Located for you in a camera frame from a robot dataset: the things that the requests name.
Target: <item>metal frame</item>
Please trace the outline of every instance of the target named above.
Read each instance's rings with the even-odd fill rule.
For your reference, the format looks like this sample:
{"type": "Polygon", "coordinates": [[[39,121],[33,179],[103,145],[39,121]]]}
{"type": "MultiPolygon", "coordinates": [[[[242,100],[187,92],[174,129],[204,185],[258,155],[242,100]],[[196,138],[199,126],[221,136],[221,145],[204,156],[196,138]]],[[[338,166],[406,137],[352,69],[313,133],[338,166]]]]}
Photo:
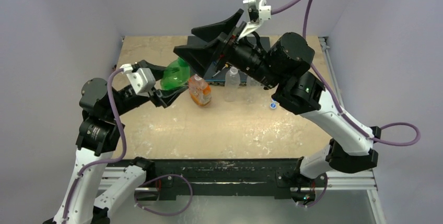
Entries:
{"type": "Polygon", "coordinates": [[[367,193],[376,224],[386,224],[386,218],[384,217],[383,209],[381,208],[377,190],[367,190],[367,193]]]}
{"type": "MultiPolygon", "coordinates": [[[[100,182],[99,190],[104,191],[111,187],[119,177],[124,174],[126,167],[106,167],[100,182]]],[[[354,174],[342,173],[338,171],[330,171],[328,175],[328,190],[377,190],[374,174],[372,171],[363,171],[354,174]]],[[[138,187],[137,192],[156,192],[155,187],[138,187]]]]}
{"type": "Polygon", "coordinates": [[[328,71],[329,71],[329,77],[331,78],[332,84],[334,85],[334,90],[335,90],[335,96],[337,96],[337,99],[340,102],[340,105],[343,105],[343,99],[342,99],[342,95],[340,93],[340,89],[339,89],[339,83],[337,82],[337,78],[335,76],[335,72],[334,72],[334,68],[332,67],[332,62],[331,62],[331,58],[329,56],[329,46],[326,44],[326,39],[323,37],[319,37],[319,41],[320,41],[320,45],[321,45],[321,50],[323,51],[323,55],[324,58],[326,60],[326,64],[328,67],[328,71]]]}

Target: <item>clear plastic bottle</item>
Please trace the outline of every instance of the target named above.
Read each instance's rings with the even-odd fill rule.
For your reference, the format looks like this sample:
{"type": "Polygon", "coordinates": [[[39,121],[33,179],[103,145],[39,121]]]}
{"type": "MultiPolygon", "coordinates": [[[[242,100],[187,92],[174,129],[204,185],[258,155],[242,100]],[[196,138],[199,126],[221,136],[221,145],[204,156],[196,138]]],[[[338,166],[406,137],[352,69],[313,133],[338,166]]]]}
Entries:
{"type": "Polygon", "coordinates": [[[257,97],[260,95],[260,82],[248,76],[246,78],[246,101],[248,103],[254,103],[257,101],[257,97]]]}
{"type": "Polygon", "coordinates": [[[240,74],[238,69],[231,67],[226,73],[225,77],[225,92],[224,97],[228,102],[235,101],[238,97],[238,87],[240,86],[240,74]]]}
{"type": "Polygon", "coordinates": [[[193,75],[188,81],[189,94],[192,100],[199,106],[204,107],[211,101],[211,88],[200,76],[193,75]]]}

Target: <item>wooden table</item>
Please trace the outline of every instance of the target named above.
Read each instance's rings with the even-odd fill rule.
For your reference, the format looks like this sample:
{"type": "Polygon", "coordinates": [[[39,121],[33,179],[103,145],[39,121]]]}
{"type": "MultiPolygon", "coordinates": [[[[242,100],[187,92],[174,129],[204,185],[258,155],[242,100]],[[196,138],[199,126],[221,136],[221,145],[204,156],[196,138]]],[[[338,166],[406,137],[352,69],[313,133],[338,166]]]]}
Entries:
{"type": "MultiPolygon", "coordinates": [[[[271,36],[271,45],[278,38],[271,36]]],[[[126,37],[117,67],[140,60],[167,66],[177,58],[174,46],[186,44],[186,39],[126,37]]],[[[329,82],[318,37],[307,41],[316,52],[315,66],[329,82]]],[[[126,76],[119,74],[113,86],[121,89],[128,84],[126,76]]],[[[128,145],[125,158],[297,158],[323,148],[330,136],[321,128],[281,107],[270,109],[273,92],[259,91],[257,102],[247,104],[244,87],[235,102],[223,100],[223,87],[212,87],[213,98],[205,108],[199,108],[187,91],[166,109],[148,102],[121,117],[128,145]]],[[[121,146],[115,153],[121,153],[121,146]]]]}

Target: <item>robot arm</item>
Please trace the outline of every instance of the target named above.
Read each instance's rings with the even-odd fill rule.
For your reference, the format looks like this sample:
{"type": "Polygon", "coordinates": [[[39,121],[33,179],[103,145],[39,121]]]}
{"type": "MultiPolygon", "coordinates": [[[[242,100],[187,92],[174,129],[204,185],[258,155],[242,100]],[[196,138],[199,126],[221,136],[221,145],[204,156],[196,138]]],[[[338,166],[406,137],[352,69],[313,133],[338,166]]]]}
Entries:
{"type": "Polygon", "coordinates": [[[355,173],[375,167],[378,154],[372,149],[371,138],[380,137],[380,128],[364,126],[343,110],[369,135],[365,137],[343,119],[324,84],[309,72],[315,52],[306,40],[296,33],[285,33],[266,52],[243,38],[251,22],[232,26],[242,13],[240,9],[225,21],[193,30],[197,37],[218,35],[212,40],[204,39],[208,41],[205,46],[177,46],[174,52],[200,76],[205,75],[212,62],[216,62],[217,69],[229,63],[266,88],[277,87],[272,98],[280,106],[314,122],[331,135],[329,145],[310,157],[302,157],[297,171],[307,180],[332,169],[355,173]]]}
{"type": "MultiPolygon", "coordinates": [[[[187,86],[168,91],[155,89],[156,81],[163,77],[166,69],[162,66],[140,61],[134,65],[125,64],[121,68],[131,84],[119,91],[112,89],[119,115],[148,101],[156,107],[166,108],[187,89],[187,86]]],[[[87,81],[81,90],[81,95],[79,104],[83,108],[83,122],[80,125],[76,142],[73,174],[62,205],[54,218],[45,223],[95,223],[94,217],[97,216],[100,220],[103,220],[104,216],[104,219],[109,219],[128,195],[145,182],[147,170],[150,168],[149,162],[146,165],[129,166],[125,176],[122,176],[105,193],[95,200],[91,197],[97,194],[106,163],[91,166],[83,172],[80,180],[77,173],[86,164],[109,160],[116,149],[120,133],[110,107],[106,80],[94,78],[87,81]]]]}

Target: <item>orange bottle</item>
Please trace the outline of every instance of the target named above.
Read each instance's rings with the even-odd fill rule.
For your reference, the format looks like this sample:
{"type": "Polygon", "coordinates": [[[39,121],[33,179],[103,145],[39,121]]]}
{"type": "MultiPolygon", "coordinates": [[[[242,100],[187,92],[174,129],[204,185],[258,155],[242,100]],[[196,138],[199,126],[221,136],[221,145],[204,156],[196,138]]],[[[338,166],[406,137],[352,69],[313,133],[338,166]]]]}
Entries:
{"type": "Polygon", "coordinates": [[[211,101],[211,88],[200,76],[193,75],[188,81],[189,94],[192,100],[199,106],[204,107],[211,101]]]}

